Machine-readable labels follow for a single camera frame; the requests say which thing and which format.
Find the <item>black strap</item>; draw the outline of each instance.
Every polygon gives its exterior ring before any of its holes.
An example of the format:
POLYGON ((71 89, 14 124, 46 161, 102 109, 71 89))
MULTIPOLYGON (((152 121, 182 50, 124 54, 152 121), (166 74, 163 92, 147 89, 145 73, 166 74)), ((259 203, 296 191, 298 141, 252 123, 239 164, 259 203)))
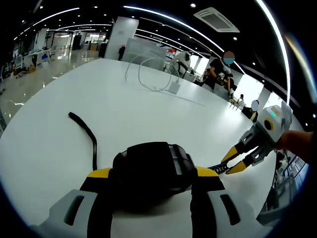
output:
POLYGON ((208 167, 208 169, 215 171, 217 174, 222 174, 222 173, 229 170, 226 162, 215 165, 215 166, 208 167))
POLYGON ((84 123, 84 121, 77 116, 75 113, 69 112, 69 117, 73 119, 78 125, 80 125, 86 133, 89 135, 93 142, 94 153, 93 153, 93 170, 97 170, 97 139, 95 138, 93 132, 89 129, 89 127, 84 123))

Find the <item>air conditioner vent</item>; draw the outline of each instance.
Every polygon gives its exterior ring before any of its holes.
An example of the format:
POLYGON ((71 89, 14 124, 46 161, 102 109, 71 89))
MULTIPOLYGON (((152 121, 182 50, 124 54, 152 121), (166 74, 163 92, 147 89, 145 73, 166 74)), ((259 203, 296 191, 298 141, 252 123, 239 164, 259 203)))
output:
POLYGON ((201 10, 195 13, 194 16, 212 27, 217 32, 240 32, 238 28, 231 23, 231 21, 213 7, 201 10))

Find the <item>window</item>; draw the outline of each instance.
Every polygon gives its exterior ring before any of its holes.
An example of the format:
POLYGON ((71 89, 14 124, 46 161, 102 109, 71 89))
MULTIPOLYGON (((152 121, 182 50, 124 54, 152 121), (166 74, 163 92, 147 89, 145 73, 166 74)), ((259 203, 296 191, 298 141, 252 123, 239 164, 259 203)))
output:
POLYGON ((198 60, 198 56, 190 56, 190 67, 191 68, 195 68, 197 60, 198 60))
POLYGON ((200 75, 203 75, 208 65, 208 62, 209 62, 209 59, 201 58, 199 65, 197 66, 196 72, 200 75))
POLYGON ((271 106, 278 105, 279 107, 282 107, 283 99, 281 99, 276 93, 272 92, 264 106, 264 108, 268 108, 271 106))
POLYGON ((240 98, 240 95, 243 94, 246 107, 250 108, 252 101, 259 98, 263 86, 264 85, 256 79, 244 74, 242 75, 242 78, 237 86, 237 90, 234 92, 233 96, 238 99, 240 98))

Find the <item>face mask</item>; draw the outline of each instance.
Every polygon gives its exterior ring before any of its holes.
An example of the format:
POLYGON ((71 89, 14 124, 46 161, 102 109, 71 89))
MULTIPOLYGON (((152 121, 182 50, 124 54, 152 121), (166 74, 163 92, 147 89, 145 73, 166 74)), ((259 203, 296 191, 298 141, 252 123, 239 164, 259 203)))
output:
POLYGON ((226 73, 231 73, 230 66, 226 66, 226 65, 222 62, 221 59, 220 59, 220 62, 222 63, 223 71, 225 71, 226 73))

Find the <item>black cord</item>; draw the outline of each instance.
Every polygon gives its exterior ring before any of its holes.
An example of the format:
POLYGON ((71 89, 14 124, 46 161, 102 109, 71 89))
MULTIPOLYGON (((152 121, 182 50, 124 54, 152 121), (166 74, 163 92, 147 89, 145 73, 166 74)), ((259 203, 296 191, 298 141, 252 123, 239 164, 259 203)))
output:
POLYGON ((286 150, 284 150, 284 154, 286 155, 286 160, 287 160, 287 164, 288 164, 288 163, 289 163, 289 161, 288 161, 288 155, 287 155, 286 150))
POLYGON ((79 116, 77 116, 75 113, 69 112, 68 115, 71 119, 73 119, 73 121, 75 121, 78 125, 80 125, 86 131, 86 133, 89 135, 89 137, 91 138, 91 140, 93 142, 93 147, 94 147, 93 170, 94 171, 97 170, 97 139, 96 139, 95 135, 89 129, 89 127, 84 123, 84 121, 79 116))

